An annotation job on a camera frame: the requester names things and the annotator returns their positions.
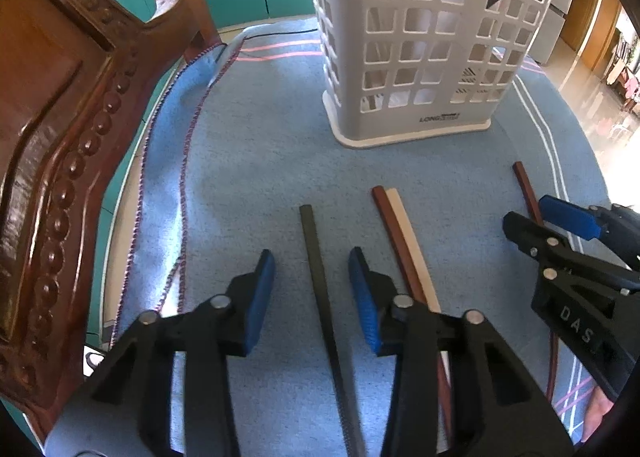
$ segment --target black cable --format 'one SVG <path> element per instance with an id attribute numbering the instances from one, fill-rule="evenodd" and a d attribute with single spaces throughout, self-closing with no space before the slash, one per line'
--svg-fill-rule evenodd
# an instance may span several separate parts
<path id="1" fill-rule="evenodd" d="M 318 28 L 313 28 L 312 30 L 304 30 L 304 31 L 279 31 L 277 33 L 263 33 L 263 34 L 254 34 L 254 36 L 248 36 L 245 38 L 245 41 L 251 40 L 252 38 L 260 38 L 261 36 L 276 36 L 277 34 L 305 34 L 305 33 L 313 33 L 317 31 Z"/>
<path id="2" fill-rule="evenodd" d="M 353 405 L 350 405 L 350 397 L 346 392 L 344 378 L 340 371 L 340 359 L 338 358 L 338 349 L 335 344 L 334 325 L 331 320 L 329 292 L 326 286 L 318 231 L 316 230 L 316 221 L 311 205 L 305 204 L 300 207 L 300 220 L 305 236 L 306 256 L 309 262 L 309 271 L 311 272 L 311 282 L 313 283 L 316 304 L 318 305 L 322 338 L 329 356 L 331 374 L 334 379 L 335 398 L 338 404 L 338 415 L 340 416 L 344 445 L 348 457 L 357 457 L 364 455 L 364 439 L 360 433 L 360 423 L 358 422 L 356 409 Z"/>

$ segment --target metal pin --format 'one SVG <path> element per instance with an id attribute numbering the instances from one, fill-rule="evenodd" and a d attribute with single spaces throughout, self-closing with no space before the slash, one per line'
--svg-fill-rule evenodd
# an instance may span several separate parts
<path id="1" fill-rule="evenodd" d="M 414 304 L 414 299 L 408 294 L 396 294 L 394 297 L 394 306 L 399 309 L 408 309 Z"/>
<path id="2" fill-rule="evenodd" d="M 138 316 L 138 321 L 142 323 L 142 325 L 149 325 L 155 322 L 158 318 L 160 318 L 160 315 L 156 311 L 148 310 Z"/>
<path id="3" fill-rule="evenodd" d="M 226 309 L 231 305 L 231 299 L 226 294 L 217 294 L 209 303 L 213 309 Z"/>
<path id="4" fill-rule="evenodd" d="M 558 278 L 558 272 L 552 267 L 546 268 L 542 274 L 546 280 L 556 280 Z"/>
<path id="5" fill-rule="evenodd" d="M 476 309 L 472 309 L 471 311 L 467 311 L 465 314 L 466 320 L 473 325 L 480 325 L 484 322 L 484 314 Z"/>

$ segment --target blue towel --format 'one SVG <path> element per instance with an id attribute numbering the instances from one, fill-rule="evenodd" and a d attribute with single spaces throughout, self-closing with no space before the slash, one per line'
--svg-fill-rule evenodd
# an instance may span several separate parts
<path id="1" fill-rule="evenodd" d="M 548 372 L 548 328 L 530 309 L 536 263 L 501 230 L 508 211 L 527 213 L 511 165 L 523 161 L 538 195 L 564 198 L 556 194 L 555 181 L 562 192 L 559 161 L 572 202 L 609 204 L 578 121 L 532 65 L 536 72 L 520 71 L 516 88 L 507 92 L 485 132 L 370 150 L 340 146 L 322 105 L 322 57 L 313 54 L 319 46 L 308 43 L 318 39 L 316 27 L 309 19 L 248 28 L 226 49 L 194 63 L 175 84 L 156 117 L 145 156 L 142 215 L 118 319 L 121 333 L 142 310 L 156 307 L 172 267 L 179 270 L 170 279 L 166 302 L 190 310 L 223 292 L 233 276 L 251 271 L 262 249 L 273 252 L 276 277 L 260 341 L 248 358 L 231 358 L 228 365 L 246 457 L 346 455 L 300 205 L 314 207 L 338 352 L 353 384 L 349 392 L 358 406 L 366 453 L 373 456 L 382 446 L 395 359 L 376 358 L 363 337 L 349 283 L 350 249 L 361 246 L 372 270 L 390 275 L 399 291 L 404 285 L 370 188 L 398 188 L 443 311 L 482 310 L 541 388 Z M 299 43 L 273 47 L 283 42 Z M 267 49 L 240 50 L 257 47 Z M 262 60 L 289 52 L 297 55 Z M 592 243 L 585 249 L 607 253 Z M 573 360 L 563 351 L 559 382 L 564 379 L 569 387 Z M 179 411 L 179 383 L 174 401 Z M 577 424 L 580 411 L 571 411 Z M 575 430 L 574 440 L 579 436 Z M 174 442 L 180 449 L 179 430 Z"/>

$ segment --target pink stripe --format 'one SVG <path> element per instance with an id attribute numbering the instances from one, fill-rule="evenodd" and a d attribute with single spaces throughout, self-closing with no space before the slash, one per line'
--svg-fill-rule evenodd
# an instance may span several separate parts
<path id="1" fill-rule="evenodd" d="M 591 392 L 593 392 L 594 388 L 595 387 L 591 387 L 591 389 L 587 390 L 583 395 L 580 395 L 578 399 L 576 399 L 574 402 L 569 403 L 566 407 L 564 407 L 562 410 L 558 412 L 558 415 L 564 414 L 567 410 L 569 410 L 570 408 L 573 408 L 575 405 L 580 403 L 585 397 L 587 397 Z"/>
<path id="2" fill-rule="evenodd" d="M 320 44 L 320 40 L 294 40 L 293 42 L 281 42 L 268 46 L 246 47 L 245 49 L 241 49 L 240 52 L 264 51 L 266 49 L 275 49 L 276 47 L 302 46 L 304 44 Z"/>
<path id="3" fill-rule="evenodd" d="M 277 60 L 279 58 L 289 58 L 290 56 L 322 56 L 321 51 L 294 51 L 274 54 L 272 56 L 261 56 L 260 58 L 236 58 L 236 62 L 266 62 L 267 60 Z"/>
<path id="4" fill-rule="evenodd" d="M 593 379 L 591 376 L 585 377 L 580 383 L 578 383 L 576 385 L 575 389 L 572 389 L 571 392 L 569 392 L 567 395 L 563 396 L 561 399 L 556 401 L 556 404 L 554 405 L 554 408 L 558 408 L 560 406 L 560 403 L 562 403 L 563 401 L 568 400 L 572 395 L 574 395 L 574 393 L 576 393 L 583 386 L 585 386 L 587 383 L 589 383 L 591 381 L 591 379 Z"/>

